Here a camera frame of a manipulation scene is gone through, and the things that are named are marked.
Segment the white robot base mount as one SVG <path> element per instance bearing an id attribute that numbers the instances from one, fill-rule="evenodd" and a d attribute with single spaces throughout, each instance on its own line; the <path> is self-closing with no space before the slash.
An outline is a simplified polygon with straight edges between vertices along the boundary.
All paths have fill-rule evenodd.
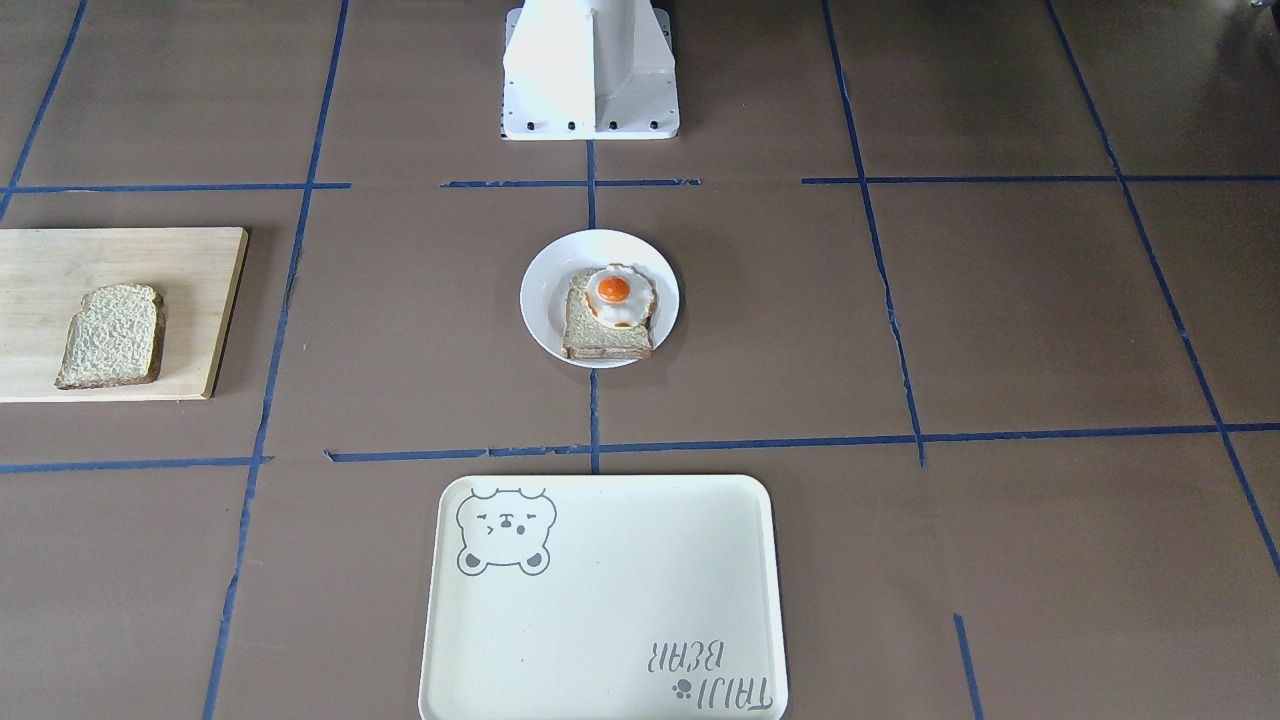
<path id="1" fill-rule="evenodd" d="M 650 1 L 526 1 L 506 15 L 502 65 L 507 140 L 678 135 L 669 13 Z"/>

